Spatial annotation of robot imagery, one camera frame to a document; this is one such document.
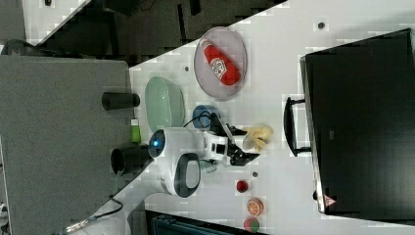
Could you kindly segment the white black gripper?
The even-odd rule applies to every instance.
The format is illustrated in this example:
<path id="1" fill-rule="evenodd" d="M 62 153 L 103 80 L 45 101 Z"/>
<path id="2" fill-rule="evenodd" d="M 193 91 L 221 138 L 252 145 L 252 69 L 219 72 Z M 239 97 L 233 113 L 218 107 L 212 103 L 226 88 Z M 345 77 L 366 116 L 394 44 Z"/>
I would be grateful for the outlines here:
<path id="1" fill-rule="evenodd" d="M 205 132 L 205 154 L 208 160 L 222 161 L 228 156 L 229 144 L 235 143 L 235 139 L 229 127 L 220 119 L 216 113 L 210 115 L 210 130 Z M 259 157 L 259 154 L 235 152 L 230 158 L 230 164 L 235 166 L 245 166 Z"/>

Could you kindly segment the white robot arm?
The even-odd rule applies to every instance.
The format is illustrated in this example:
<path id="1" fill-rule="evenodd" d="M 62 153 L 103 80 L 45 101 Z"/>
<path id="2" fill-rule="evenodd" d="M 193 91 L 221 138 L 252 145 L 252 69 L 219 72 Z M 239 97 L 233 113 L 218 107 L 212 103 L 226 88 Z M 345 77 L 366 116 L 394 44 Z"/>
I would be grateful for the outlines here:
<path id="1" fill-rule="evenodd" d="M 201 182 L 201 162 L 245 166 L 260 156 L 254 148 L 244 148 L 247 131 L 226 124 L 217 114 L 208 117 L 208 130 L 166 127 L 151 137 L 148 151 L 160 169 L 167 194 L 193 195 Z"/>

